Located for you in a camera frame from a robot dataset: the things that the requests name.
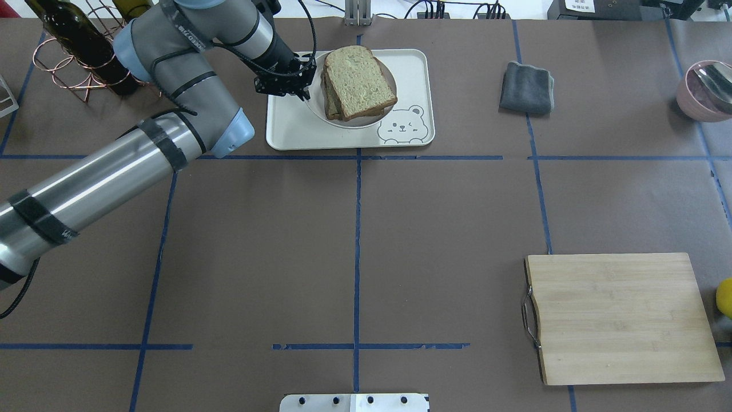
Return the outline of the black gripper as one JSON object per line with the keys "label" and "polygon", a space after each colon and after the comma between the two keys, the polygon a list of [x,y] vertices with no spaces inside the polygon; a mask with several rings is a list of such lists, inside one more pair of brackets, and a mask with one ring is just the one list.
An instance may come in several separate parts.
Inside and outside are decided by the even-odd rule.
{"label": "black gripper", "polygon": [[257,66],[254,69],[254,90],[267,96],[310,99],[309,86],[313,83],[317,68],[315,55],[312,53],[303,56],[295,54],[285,73]]}

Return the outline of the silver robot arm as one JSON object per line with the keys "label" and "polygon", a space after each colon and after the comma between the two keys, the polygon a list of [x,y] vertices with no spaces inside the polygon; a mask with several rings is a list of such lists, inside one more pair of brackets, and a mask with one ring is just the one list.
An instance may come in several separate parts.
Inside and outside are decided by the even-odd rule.
{"label": "silver robot arm", "polygon": [[132,20],[113,49],[138,79],[176,107],[139,121],[73,166],[2,203],[2,288],[25,279],[40,256],[162,178],[209,152],[225,157],[254,136],[207,50],[231,52],[270,96],[309,99],[315,55],[295,54],[275,30],[276,1],[160,1]]}

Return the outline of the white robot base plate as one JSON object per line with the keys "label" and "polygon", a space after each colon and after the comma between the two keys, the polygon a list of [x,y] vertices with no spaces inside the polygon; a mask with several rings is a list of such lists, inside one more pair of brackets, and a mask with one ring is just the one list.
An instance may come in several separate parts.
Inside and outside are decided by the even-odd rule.
{"label": "white robot base plate", "polygon": [[428,394],[288,394],[279,411],[430,411]]}

